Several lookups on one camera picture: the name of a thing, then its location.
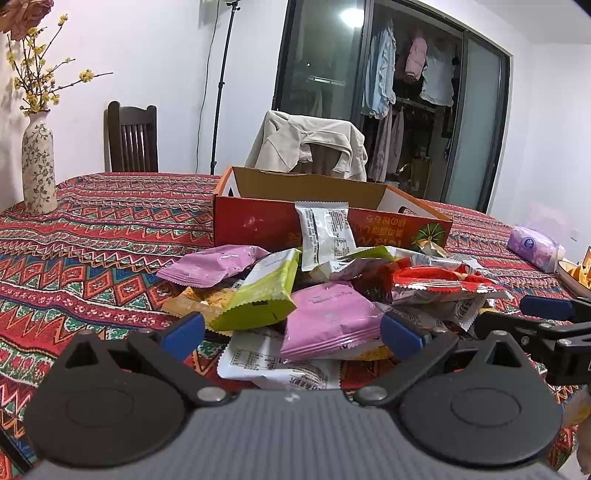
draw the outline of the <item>white wall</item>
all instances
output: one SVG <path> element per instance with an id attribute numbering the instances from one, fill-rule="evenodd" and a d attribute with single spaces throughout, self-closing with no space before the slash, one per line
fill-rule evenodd
<path id="1" fill-rule="evenodd" d="M 591 244 L 591 46 L 546 44 L 532 51 L 530 129 L 519 188 L 516 222 L 525 222 L 535 205 L 553 208 L 564 222 L 558 239 L 573 261 Z M 580 232 L 571 239 L 571 230 Z"/>
<path id="2" fill-rule="evenodd" d="M 48 62 L 67 56 L 76 62 L 56 73 L 58 83 L 77 79 L 87 68 L 114 75 L 62 92 L 52 107 L 56 179 L 105 171 L 103 112 L 112 100 L 122 105 L 158 108 L 161 171 L 194 173 L 197 127 L 203 101 L 205 65 L 215 7 L 204 0 L 59 0 L 42 25 L 57 28 L 62 13 L 70 20 L 47 54 Z M 218 139 L 220 165 L 246 160 L 264 112 L 271 107 L 287 0 L 248 0 L 236 14 L 224 89 Z M 201 173 L 209 172 L 217 83 L 229 8 L 220 18 L 210 64 L 201 130 Z M 19 99 L 8 87 L 11 71 L 0 44 L 0 210 L 22 199 L 20 148 L 26 121 Z"/>
<path id="3" fill-rule="evenodd" d="M 287 0 L 244 0 L 240 6 L 232 27 L 226 65 L 216 150 L 217 174 L 222 174 L 227 166 L 244 165 L 263 117 L 271 109 Z M 217 84 L 229 17 L 230 8 L 221 3 L 200 133 L 199 173 L 209 173 Z"/>
<path id="4" fill-rule="evenodd" d="M 503 151 L 488 213 L 512 224 L 531 103 L 532 44 L 514 27 L 474 0 L 425 0 L 424 4 L 480 32 L 511 55 L 511 91 Z"/>

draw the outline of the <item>flower vase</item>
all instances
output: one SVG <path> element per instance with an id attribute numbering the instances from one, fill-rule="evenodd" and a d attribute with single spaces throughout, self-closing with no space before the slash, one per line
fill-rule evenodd
<path id="1" fill-rule="evenodd" d="M 22 136 L 22 191 L 27 213 L 45 215 L 57 208 L 53 170 L 53 133 L 47 127 L 48 112 L 31 113 Z"/>

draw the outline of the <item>wooden chair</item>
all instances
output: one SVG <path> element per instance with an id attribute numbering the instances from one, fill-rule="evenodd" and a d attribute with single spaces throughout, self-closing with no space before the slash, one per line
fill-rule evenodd
<path id="1" fill-rule="evenodd" d="M 111 170 L 157 172 L 156 107 L 146 110 L 111 102 L 107 110 Z"/>

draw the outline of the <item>tissue package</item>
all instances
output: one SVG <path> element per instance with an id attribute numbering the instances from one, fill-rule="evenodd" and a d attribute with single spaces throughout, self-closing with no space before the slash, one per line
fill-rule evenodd
<path id="1" fill-rule="evenodd" d="M 562 245 L 522 226 L 511 229 L 507 248 L 546 273 L 555 272 L 558 262 L 564 258 Z"/>

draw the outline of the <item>red patterned tablecloth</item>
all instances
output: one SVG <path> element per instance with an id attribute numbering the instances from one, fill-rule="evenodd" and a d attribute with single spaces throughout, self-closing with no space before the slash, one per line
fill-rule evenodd
<path id="1" fill-rule="evenodd" d="M 211 193 L 217 177 L 179 174 L 95 174 L 59 185 L 59 207 L 30 219 L 18 204 L 0 215 L 0 421 L 24 438 L 27 403 L 54 360 L 81 329 L 123 338 L 130 329 L 162 329 L 160 313 L 180 288 L 154 273 L 182 255 L 212 245 Z M 447 249 L 473 255 L 511 289 L 511 312 L 525 294 L 565 297 L 553 275 L 506 248 L 509 229 L 472 210 L 435 204 L 453 217 Z M 216 361 L 224 342 L 206 341 L 186 363 L 226 388 L 250 384 L 221 380 Z M 345 362 L 342 385 L 354 388 L 392 368 L 392 362 Z M 553 388 L 559 403 L 577 387 Z M 574 433 L 563 430 L 551 454 L 562 463 Z M 33 455 L 24 443 L 21 447 Z M 0 480 L 12 478 L 0 456 Z"/>

